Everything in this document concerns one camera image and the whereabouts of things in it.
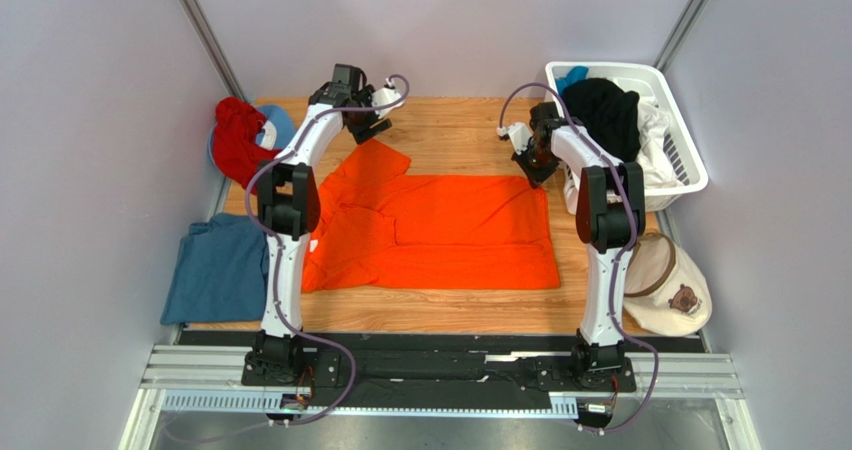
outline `white laundry basket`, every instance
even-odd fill
[[[646,188],[645,209],[649,212],[663,210],[683,194],[697,192],[707,186],[707,170],[704,162],[695,149],[683,116],[677,108],[672,92],[666,83],[666,77],[654,67],[633,63],[610,62],[550,62],[545,67],[547,83],[556,90],[556,79],[562,78],[576,66],[589,69],[586,78],[607,78],[621,87],[625,92],[634,91],[640,97],[654,97],[661,110],[669,113],[672,118],[666,133],[663,149],[682,187]],[[553,96],[547,94],[546,100],[552,101]]]

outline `red cloth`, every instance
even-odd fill
[[[325,179],[302,291],[559,286],[544,190],[522,177],[405,175],[410,162],[370,140]]]
[[[257,173],[261,160],[272,160],[278,155],[278,150],[267,150],[255,143],[265,123],[262,113],[234,97],[216,105],[213,162],[226,177],[236,180],[243,188]]]

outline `gray wall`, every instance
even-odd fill
[[[225,95],[177,0],[0,0],[0,440],[115,448]]]
[[[505,96],[553,60],[653,63],[688,0],[200,0],[253,96],[304,96],[334,63],[414,95]]]
[[[765,448],[848,448],[852,0],[710,0],[669,74],[710,174],[674,206]]]

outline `wooden table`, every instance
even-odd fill
[[[516,99],[507,122],[528,121],[529,108],[540,100]],[[307,98],[260,99],[258,105],[281,105],[301,123]],[[502,99],[410,98],[391,114],[393,127],[378,138],[411,157],[410,175],[518,175],[511,145],[495,133]],[[321,182],[352,152],[355,142],[343,130],[315,169]],[[317,291],[302,296],[307,331],[389,331],[438,333],[573,334],[586,301],[587,261],[574,217],[562,197],[564,177],[557,172],[545,184],[550,228],[562,288],[551,290],[399,290],[357,287]],[[232,184],[225,212],[245,215],[243,189]],[[653,214],[647,230],[657,228]],[[630,315],[628,332],[646,333]],[[192,324],[192,329],[257,330],[259,322]]]

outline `orange shirt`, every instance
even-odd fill
[[[544,190],[522,177],[405,175],[410,163],[369,140],[325,179],[303,291],[559,286]]]

